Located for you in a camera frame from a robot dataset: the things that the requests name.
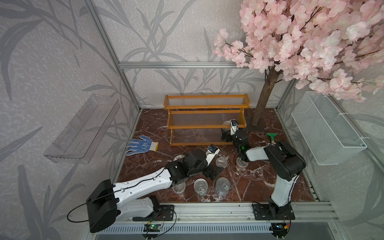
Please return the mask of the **clear acrylic wall shelf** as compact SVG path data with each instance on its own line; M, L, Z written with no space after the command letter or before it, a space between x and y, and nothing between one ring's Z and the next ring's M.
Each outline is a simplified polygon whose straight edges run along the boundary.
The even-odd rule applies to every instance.
M92 94L44 152L54 163L88 164L120 110L117 98Z

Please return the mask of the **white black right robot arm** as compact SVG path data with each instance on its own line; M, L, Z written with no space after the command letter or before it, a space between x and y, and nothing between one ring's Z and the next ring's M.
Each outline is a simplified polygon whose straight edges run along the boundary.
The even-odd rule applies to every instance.
M243 129L235 132L221 129L221 136L236 147L239 159L244 163L270 162L277 174L275 189L269 200L270 212L277 214L288 209L294 185L307 165L303 157L285 140L252 148L248 133Z

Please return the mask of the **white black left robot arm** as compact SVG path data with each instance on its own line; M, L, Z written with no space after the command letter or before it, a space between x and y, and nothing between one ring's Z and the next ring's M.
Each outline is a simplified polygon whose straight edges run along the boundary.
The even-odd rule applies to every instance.
M221 172L211 165L219 152L219 148L210 145L206 151L195 149L146 176L115 184L110 179L102 181L86 201L90 232L100 232L117 219L147 220L160 207L157 200L148 196L153 192L186 183L200 174L213 180Z

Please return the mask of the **tomato label seed jar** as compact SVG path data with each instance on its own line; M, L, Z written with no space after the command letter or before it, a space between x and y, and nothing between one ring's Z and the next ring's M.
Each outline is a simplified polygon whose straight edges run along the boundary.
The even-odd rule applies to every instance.
M182 160L185 157L185 155L177 155L174 157L174 161Z

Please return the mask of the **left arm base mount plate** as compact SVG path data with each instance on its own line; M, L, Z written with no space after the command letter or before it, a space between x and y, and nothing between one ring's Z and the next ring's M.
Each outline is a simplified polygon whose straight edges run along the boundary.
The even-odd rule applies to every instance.
M153 221L173 221L175 206L160 205L159 209L154 210L148 217L134 217L134 222L153 222Z

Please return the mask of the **circuit board right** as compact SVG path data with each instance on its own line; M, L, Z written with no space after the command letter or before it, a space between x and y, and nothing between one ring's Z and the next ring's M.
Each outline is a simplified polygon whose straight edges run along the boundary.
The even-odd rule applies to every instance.
M291 224L286 224L286 223L272 223L270 226L270 231L273 233L288 233L289 229L291 227Z

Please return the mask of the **blue dotted work glove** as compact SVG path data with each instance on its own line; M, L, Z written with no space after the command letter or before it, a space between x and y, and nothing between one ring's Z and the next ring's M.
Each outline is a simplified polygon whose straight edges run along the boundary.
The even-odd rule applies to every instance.
M136 154L144 154L149 151L156 152L159 147L158 142L154 142L151 138L140 135L139 139L131 139L126 145L126 156L132 156Z

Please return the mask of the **artificial cherry blossom tree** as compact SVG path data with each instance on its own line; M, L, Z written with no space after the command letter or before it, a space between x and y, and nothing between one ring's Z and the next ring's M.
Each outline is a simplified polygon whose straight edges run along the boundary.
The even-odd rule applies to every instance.
M229 42L221 29L214 54L264 74L254 127L280 81L357 102L384 87L381 75L354 79L384 61L383 1L243 1L240 17L246 38Z

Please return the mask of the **green corn seed can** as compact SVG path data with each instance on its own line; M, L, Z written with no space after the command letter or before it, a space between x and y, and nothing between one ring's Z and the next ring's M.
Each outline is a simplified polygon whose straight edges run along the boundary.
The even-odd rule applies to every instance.
M194 182L194 190L198 196L205 196L208 191L208 182L205 179L197 179Z

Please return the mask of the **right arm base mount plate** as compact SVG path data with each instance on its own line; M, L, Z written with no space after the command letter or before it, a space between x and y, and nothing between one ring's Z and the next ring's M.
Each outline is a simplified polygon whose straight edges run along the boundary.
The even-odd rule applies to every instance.
M253 202L252 209L255 220L277 221L296 219L291 202L288 202L283 207L279 207L274 203L261 204Z

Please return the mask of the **purple flower seed can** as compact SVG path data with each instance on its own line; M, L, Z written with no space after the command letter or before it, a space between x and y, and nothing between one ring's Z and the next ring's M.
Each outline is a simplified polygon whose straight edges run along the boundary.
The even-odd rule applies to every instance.
M227 178L221 177L217 179L215 191L219 197L225 197L231 189L231 183Z

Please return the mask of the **orange wooden three-tier shelf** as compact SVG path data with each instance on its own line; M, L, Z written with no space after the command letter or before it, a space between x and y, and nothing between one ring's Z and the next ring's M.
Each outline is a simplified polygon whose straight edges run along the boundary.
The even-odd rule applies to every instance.
M229 145L221 137L221 129L230 129L224 121L236 120L246 128L245 109L251 107L247 94L165 96L167 127L171 146Z

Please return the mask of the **clear jar red label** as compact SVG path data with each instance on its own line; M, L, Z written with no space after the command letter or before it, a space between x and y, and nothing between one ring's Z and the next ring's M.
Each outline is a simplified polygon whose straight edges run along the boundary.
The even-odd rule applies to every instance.
M228 166L228 160L224 157L218 157L216 159L216 166L225 169Z
M249 165L249 162L245 162L245 161L241 160L240 158L237 158L236 163L237 163L237 169L239 169L239 170L244 170Z

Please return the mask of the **green circuit board left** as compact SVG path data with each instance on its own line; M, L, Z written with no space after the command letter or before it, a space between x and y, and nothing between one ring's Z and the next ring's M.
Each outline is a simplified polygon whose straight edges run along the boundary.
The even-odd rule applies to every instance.
M160 232L162 230L162 225L160 224L145 224L144 232Z

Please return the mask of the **clear jar black label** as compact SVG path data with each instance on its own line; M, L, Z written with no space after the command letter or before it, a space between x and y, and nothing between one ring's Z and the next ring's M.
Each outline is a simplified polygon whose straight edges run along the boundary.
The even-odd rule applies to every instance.
M185 183L181 183L181 184L174 185L172 187L172 189L173 189L175 194L182 195L185 192L185 190L186 190L186 184Z

